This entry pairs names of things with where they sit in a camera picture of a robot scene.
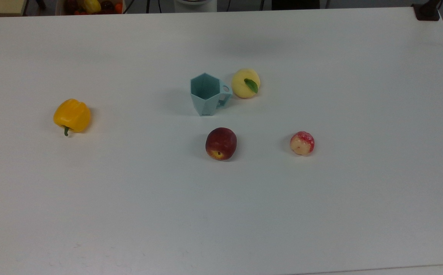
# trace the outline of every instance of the red apple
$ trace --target red apple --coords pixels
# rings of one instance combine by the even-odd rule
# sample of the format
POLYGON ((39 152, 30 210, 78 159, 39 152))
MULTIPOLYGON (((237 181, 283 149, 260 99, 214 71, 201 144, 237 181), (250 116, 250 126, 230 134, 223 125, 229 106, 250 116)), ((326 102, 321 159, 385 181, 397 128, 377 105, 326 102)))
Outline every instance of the red apple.
POLYGON ((215 160, 228 160, 237 148, 237 136, 227 128, 217 128, 206 138, 206 153, 215 160))
POLYGON ((300 131, 291 138, 289 146, 298 155, 309 155, 315 148, 315 140, 311 134, 300 131))

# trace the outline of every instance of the fruit basket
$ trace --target fruit basket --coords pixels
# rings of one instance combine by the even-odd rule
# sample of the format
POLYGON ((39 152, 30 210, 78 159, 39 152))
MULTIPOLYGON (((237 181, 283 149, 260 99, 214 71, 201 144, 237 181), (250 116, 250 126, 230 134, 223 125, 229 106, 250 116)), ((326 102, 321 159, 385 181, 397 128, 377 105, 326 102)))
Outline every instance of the fruit basket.
MULTIPOLYGON (((113 3, 113 5, 121 3, 122 4, 122 11, 121 12, 123 13, 125 11, 125 8, 126 8, 125 0, 110 0, 110 1, 113 3)), ((57 5, 55 7, 55 15, 73 15, 73 14, 66 11, 65 6, 64 6, 65 2, 66 2, 66 0, 57 0, 57 5)), ((77 0, 77 2, 78 2, 78 5, 80 7, 82 7, 84 0, 77 0)))

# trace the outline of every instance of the light blue mug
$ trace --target light blue mug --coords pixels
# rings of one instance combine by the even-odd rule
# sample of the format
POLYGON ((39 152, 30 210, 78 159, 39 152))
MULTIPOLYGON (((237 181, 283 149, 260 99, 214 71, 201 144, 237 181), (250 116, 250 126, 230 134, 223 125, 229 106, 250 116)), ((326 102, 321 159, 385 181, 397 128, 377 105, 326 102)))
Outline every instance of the light blue mug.
POLYGON ((203 73, 191 80, 191 98, 200 116, 209 116, 232 97, 232 89, 223 81, 203 73))

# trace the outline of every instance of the white table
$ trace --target white table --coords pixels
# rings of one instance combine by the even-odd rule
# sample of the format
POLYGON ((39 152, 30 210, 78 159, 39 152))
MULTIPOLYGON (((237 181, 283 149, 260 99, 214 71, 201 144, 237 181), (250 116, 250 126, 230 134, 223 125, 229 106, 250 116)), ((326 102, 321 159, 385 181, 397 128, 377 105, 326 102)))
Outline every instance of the white table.
POLYGON ((443 22, 412 8, 0 18, 0 274, 443 265, 443 22), (260 73, 199 117, 189 80, 260 73), (64 100, 92 108, 63 136, 64 100), (228 162, 204 152, 228 127, 228 162), (291 135, 316 139, 297 157, 291 135))

